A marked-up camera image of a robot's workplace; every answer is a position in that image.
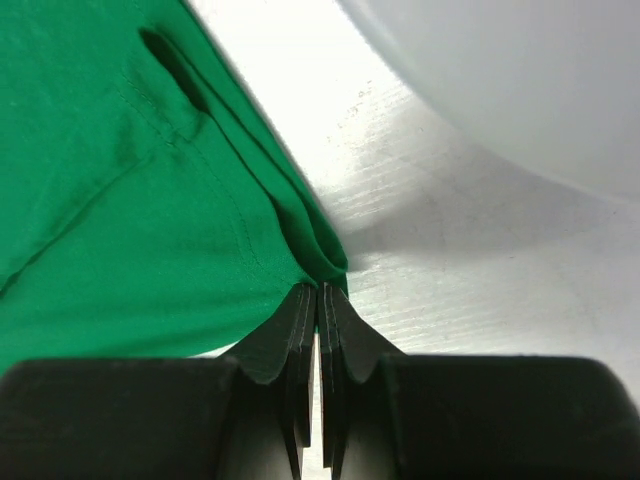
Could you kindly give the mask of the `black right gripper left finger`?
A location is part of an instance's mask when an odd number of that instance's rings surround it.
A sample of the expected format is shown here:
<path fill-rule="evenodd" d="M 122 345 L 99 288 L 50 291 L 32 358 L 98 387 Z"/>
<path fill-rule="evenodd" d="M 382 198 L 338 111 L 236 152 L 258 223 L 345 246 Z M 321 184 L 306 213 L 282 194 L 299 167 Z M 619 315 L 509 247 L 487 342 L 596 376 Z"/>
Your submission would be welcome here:
<path fill-rule="evenodd" d="M 239 367 L 224 479 L 299 479 L 311 444 L 316 289 L 291 288 L 275 312 L 223 356 Z"/>

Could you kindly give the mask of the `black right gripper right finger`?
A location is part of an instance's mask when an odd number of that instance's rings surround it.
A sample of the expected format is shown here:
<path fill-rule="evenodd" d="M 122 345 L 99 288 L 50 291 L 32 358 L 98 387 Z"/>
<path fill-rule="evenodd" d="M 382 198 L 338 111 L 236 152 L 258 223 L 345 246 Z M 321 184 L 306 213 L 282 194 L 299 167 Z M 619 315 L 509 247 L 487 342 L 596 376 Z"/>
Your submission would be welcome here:
<path fill-rule="evenodd" d="M 400 350 L 365 322 L 343 291 L 318 292 L 323 466 L 333 479 L 395 476 L 389 393 L 379 361 Z"/>

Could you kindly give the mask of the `green t-shirt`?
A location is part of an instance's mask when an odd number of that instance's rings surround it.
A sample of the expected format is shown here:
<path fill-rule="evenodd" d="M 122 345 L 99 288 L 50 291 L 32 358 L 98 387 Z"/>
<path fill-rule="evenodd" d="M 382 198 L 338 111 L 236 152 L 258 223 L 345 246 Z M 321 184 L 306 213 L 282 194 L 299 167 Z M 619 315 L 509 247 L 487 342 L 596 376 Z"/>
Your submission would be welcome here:
<path fill-rule="evenodd" d="M 347 264 L 186 2 L 2 3 L 3 368 L 204 353 Z"/>

